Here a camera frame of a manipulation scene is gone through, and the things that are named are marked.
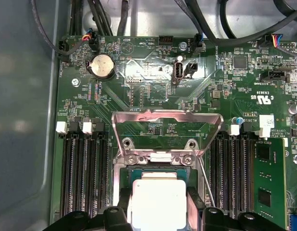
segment green circuit board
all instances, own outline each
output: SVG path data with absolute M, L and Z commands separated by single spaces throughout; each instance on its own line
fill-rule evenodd
M 71 47 L 80 39 L 70 36 L 63 40 Z M 243 118 L 247 131 L 251 133 L 262 127 L 271 129 L 268 141 L 257 137 L 251 143 L 254 146 L 254 152 L 250 152 L 251 208 L 286 227 L 286 215 L 297 213 L 297 164 L 293 162 L 297 155 L 297 137 L 292 137 L 291 130 L 297 129 L 297 124 L 288 111 L 290 105 L 297 103 L 297 58 L 273 47 L 260 49 L 256 41 L 239 47 L 218 48 L 205 40 L 204 49 L 198 55 L 192 52 L 192 38 L 172 38 L 170 45 L 160 45 L 158 37 L 99 37 L 98 42 L 99 53 L 114 60 L 115 76 L 100 81 L 87 71 L 87 62 L 97 54 L 84 43 L 69 57 L 69 62 L 60 64 L 56 116 L 57 121 L 65 121 L 68 126 L 78 122 L 80 128 L 84 121 L 104 123 L 107 153 L 107 158 L 103 159 L 107 163 L 104 167 L 106 185 L 102 187 L 104 205 L 112 203 L 112 160 L 118 152 L 111 123 L 113 112 L 175 109 L 218 113 L 224 119 L 221 129 L 224 132 L 230 128 L 233 117 Z M 181 42 L 187 44 L 184 51 L 179 49 Z M 281 46 L 297 51 L 297 42 L 282 42 Z M 183 57 L 184 69 L 188 63 L 196 63 L 198 70 L 192 78 L 173 83 L 173 64 L 179 55 Z M 283 72 L 286 80 L 261 79 L 261 75 L 273 70 Z M 72 85 L 75 78 L 80 81 L 77 87 Z M 124 123 L 118 126 L 118 130 L 122 137 L 131 138 L 136 148 L 166 150 L 183 149 L 190 138 L 205 143 L 210 127 L 203 123 L 160 119 Z M 256 154 L 257 146 L 263 142 L 271 146 L 270 164 L 259 160 Z M 63 202 L 60 195 L 62 184 L 66 182 L 62 180 L 64 152 L 63 139 L 58 138 L 54 154 L 52 221 L 59 216 Z M 205 155 L 209 172 L 210 153 Z M 265 191 L 261 196 L 270 198 L 266 204 L 262 198 L 259 200 L 259 190 Z

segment blue connector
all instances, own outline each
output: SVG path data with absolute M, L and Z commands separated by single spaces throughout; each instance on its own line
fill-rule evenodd
M 297 215 L 289 216 L 290 231 L 297 231 Z

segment capacitor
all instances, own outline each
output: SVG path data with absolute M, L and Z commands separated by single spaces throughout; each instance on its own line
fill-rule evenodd
M 115 74 L 115 63 L 110 56 L 99 54 L 87 63 L 87 70 L 99 80 L 108 80 Z
M 288 111 L 290 114 L 297 114 L 297 103 L 290 105 Z
M 242 125 L 244 123 L 244 119 L 242 117 L 233 117 L 232 124 Z

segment white label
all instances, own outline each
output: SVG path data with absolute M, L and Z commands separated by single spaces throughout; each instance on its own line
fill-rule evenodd
M 273 95 L 270 97 L 268 95 L 251 95 L 252 100 L 258 100 L 257 104 L 270 105 L 274 99 Z
M 274 115 L 260 115 L 260 128 L 274 128 Z

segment motherboard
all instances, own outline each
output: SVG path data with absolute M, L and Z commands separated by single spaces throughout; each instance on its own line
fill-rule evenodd
M 80 39 L 64 37 L 61 46 Z M 297 42 L 280 46 L 297 52 Z M 142 116 L 165 110 L 154 120 Z M 175 119 L 178 114 L 190 120 Z M 113 166 L 121 147 L 131 144 L 204 150 L 199 155 L 214 202 L 233 218 L 254 211 L 286 229 L 297 214 L 297 57 L 273 46 L 96 37 L 61 58 L 56 117 L 52 222 L 74 210 L 94 216 L 114 204 Z M 199 189 L 184 161 L 176 171 Z M 130 186 L 129 172 L 136 173 L 122 171 L 121 187 Z M 207 188 L 203 200 L 211 205 Z

